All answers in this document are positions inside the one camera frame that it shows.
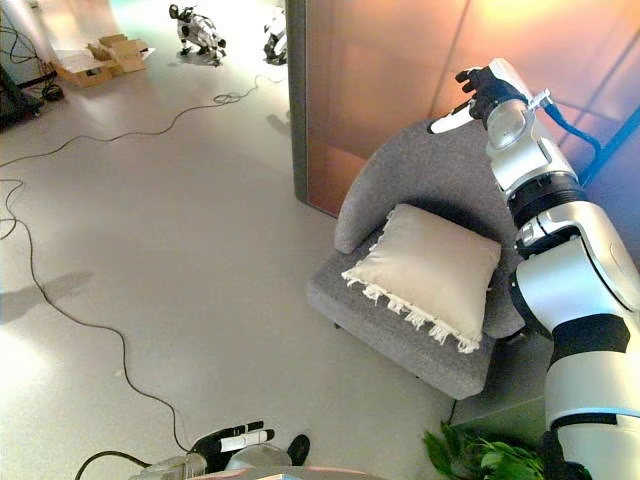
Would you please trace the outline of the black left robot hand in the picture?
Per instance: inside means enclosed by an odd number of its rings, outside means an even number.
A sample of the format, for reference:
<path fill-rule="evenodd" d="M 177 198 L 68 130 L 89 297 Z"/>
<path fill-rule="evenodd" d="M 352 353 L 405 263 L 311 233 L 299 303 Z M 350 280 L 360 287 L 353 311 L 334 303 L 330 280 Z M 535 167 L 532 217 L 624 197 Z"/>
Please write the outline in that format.
<path fill-rule="evenodd" d="M 259 420 L 234 427 L 227 427 L 198 439 L 190 452 L 202 456 L 212 463 L 220 455 L 235 453 L 249 446 L 268 442 L 275 437 L 275 431 L 264 427 Z"/>

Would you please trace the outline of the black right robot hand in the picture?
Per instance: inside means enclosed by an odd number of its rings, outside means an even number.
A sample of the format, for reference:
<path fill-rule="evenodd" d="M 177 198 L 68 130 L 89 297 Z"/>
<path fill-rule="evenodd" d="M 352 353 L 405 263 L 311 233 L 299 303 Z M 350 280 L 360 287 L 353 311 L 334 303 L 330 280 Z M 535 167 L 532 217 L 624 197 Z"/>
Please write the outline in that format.
<path fill-rule="evenodd" d="M 485 67 L 470 67 L 460 71 L 455 81 L 470 97 L 447 115 L 432 121 L 427 130 L 440 134 L 457 129 L 474 120 L 486 125 L 491 112 L 509 100 L 528 105 L 532 94 L 515 68 L 504 58 L 494 58 Z"/>

